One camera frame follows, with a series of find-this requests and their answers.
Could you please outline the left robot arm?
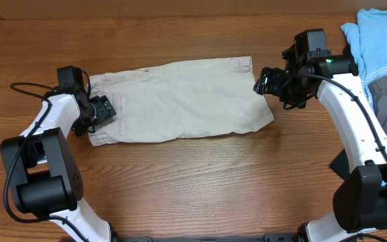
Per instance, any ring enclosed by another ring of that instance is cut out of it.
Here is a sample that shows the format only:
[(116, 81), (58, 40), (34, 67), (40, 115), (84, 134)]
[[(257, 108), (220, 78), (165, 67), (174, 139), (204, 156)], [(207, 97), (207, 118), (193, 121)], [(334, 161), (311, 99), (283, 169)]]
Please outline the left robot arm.
[(91, 94), (91, 81), (74, 66), (57, 70), (58, 84), (39, 98), (42, 108), (19, 136), (0, 145), (6, 172), (3, 203), (19, 223), (50, 221), (74, 241), (119, 241), (109, 222), (83, 196), (83, 180), (67, 136), (94, 133), (116, 111), (106, 96)]

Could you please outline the beige khaki shorts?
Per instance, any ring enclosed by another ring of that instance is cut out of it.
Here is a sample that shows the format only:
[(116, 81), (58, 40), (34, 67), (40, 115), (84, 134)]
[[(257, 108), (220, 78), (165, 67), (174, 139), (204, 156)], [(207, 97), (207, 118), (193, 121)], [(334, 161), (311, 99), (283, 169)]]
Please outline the beige khaki shorts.
[(96, 147), (257, 132), (274, 117), (254, 84), (249, 56), (94, 75), (92, 94), (106, 96), (116, 115), (89, 140)]

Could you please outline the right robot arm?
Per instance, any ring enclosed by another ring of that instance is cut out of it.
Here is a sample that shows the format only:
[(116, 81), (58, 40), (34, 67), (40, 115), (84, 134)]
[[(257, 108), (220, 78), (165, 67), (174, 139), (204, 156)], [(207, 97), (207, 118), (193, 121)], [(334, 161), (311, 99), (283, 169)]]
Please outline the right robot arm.
[(265, 67), (254, 86), (274, 95), (285, 110), (317, 99), (331, 116), (344, 146), (347, 177), (333, 195), (333, 209), (301, 225), (292, 241), (356, 241), (387, 229), (387, 135), (361, 86), (349, 47), (334, 55), (322, 29), (306, 30), (282, 52), (283, 69)]

